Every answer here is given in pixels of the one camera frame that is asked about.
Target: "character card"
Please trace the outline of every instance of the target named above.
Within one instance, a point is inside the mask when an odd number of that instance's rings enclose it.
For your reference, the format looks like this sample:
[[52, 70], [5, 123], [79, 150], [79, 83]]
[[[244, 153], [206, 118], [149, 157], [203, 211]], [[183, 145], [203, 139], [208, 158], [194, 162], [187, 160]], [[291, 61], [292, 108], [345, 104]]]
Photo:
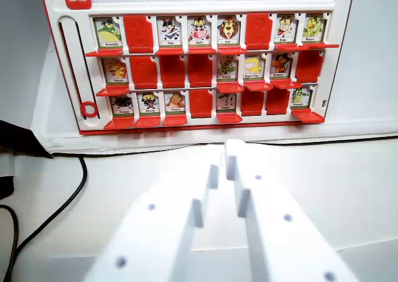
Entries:
[[240, 23], [232, 16], [220, 16], [217, 20], [217, 43], [239, 45]]
[[211, 44], [211, 23], [205, 16], [188, 17], [188, 44], [190, 47], [204, 47]]
[[137, 95], [141, 116], [160, 115], [159, 98], [153, 92], [138, 93]]
[[278, 14], [276, 18], [275, 44], [293, 44], [296, 39], [297, 21], [294, 14]]
[[307, 109], [311, 104], [312, 90], [307, 87], [295, 89], [292, 95], [290, 109]]
[[265, 60], [259, 55], [245, 55], [244, 56], [244, 81], [255, 81], [264, 79], [264, 64]]
[[123, 58], [103, 58], [106, 83], [110, 85], [126, 85], [129, 83], [127, 67]]
[[185, 114], [185, 97], [180, 92], [165, 92], [166, 115]]
[[174, 16], [157, 18], [157, 30], [159, 34], [159, 47], [182, 47], [181, 24]]
[[289, 78], [292, 65], [292, 58], [287, 53], [272, 55], [271, 70], [269, 78], [277, 80], [280, 78]]
[[94, 18], [95, 34], [100, 49], [120, 49], [123, 47], [120, 26], [112, 17]]
[[121, 96], [111, 96], [109, 100], [111, 101], [112, 114], [114, 117], [134, 116], [130, 93]]
[[302, 42], [322, 42], [325, 35], [326, 20], [321, 14], [305, 16]]
[[238, 61], [233, 56], [218, 56], [217, 81], [233, 82], [238, 79]]
[[236, 111], [236, 93], [218, 93], [216, 102], [217, 113]]

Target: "black cable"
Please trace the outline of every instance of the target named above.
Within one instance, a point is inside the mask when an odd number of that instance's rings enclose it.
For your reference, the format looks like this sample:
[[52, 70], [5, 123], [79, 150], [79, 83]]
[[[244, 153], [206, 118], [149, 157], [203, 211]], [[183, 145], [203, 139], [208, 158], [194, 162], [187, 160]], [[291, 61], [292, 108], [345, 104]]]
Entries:
[[8, 265], [8, 269], [6, 272], [6, 276], [4, 277], [3, 282], [11, 282], [12, 278], [12, 270], [14, 269], [14, 265], [16, 263], [17, 257], [22, 251], [22, 249], [36, 236], [38, 235], [53, 219], [57, 217], [73, 200], [74, 198], [80, 193], [82, 188], [84, 187], [86, 180], [87, 180], [87, 166], [86, 162], [83, 159], [82, 156], [79, 157], [79, 161], [81, 164], [81, 168], [83, 169], [83, 177], [81, 179], [80, 185], [77, 187], [76, 191], [69, 197], [69, 199], [59, 208], [57, 209], [38, 229], [36, 229], [31, 235], [29, 235], [18, 247], [16, 247], [16, 244], [18, 243], [18, 235], [19, 235], [19, 226], [18, 226], [18, 218], [13, 211], [12, 208], [6, 206], [6, 205], [0, 205], [0, 207], [5, 208], [8, 210], [12, 216], [12, 219], [14, 221], [14, 243], [12, 244], [12, 252], [11, 252], [11, 258], [10, 262]]

